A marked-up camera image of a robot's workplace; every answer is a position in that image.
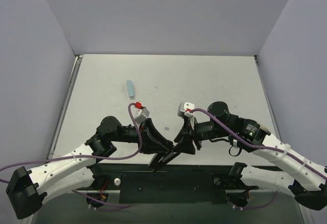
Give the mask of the black stapler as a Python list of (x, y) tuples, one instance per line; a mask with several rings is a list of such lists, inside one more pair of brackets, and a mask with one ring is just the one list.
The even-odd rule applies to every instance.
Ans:
[(148, 168), (153, 172), (157, 172), (179, 155), (180, 153), (173, 151), (155, 154), (154, 157), (151, 159)]

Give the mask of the light blue white stapler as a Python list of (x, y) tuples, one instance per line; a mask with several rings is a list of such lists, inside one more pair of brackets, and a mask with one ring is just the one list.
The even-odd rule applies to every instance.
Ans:
[(126, 85), (127, 85), (127, 92), (128, 92), (128, 96), (130, 99), (134, 99), (135, 97), (135, 91), (134, 91), (134, 87), (133, 87), (133, 83), (131, 80), (127, 80), (126, 81)]

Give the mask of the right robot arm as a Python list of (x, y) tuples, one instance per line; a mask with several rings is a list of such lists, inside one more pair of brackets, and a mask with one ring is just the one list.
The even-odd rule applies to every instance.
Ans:
[(228, 175), (232, 187), (263, 187), (287, 194), (311, 210), (326, 207), (326, 167), (297, 153), (260, 123), (230, 114), (224, 102), (214, 102), (207, 110), (182, 102), (177, 114), (184, 120), (174, 140), (178, 146), (189, 143), (200, 150), (203, 141), (226, 141), (231, 148), (261, 157), (279, 168), (269, 171), (237, 162)]

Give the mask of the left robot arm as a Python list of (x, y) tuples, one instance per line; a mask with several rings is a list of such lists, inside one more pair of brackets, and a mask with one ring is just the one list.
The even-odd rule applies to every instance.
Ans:
[(114, 116), (107, 116), (96, 133), (70, 153), (38, 167), (22, 166), (13, 172), (6, 194), (16, 217), (25, 219), (48, 200), (68, 191), (103, 187), (105, 176), (92, 168), (117, 150), (114, 142), (136, 143), (143, 154), (164, 154), (173, 148), (173, 142), (160, 134), (150, 118), (135, 127), (123, 126)]

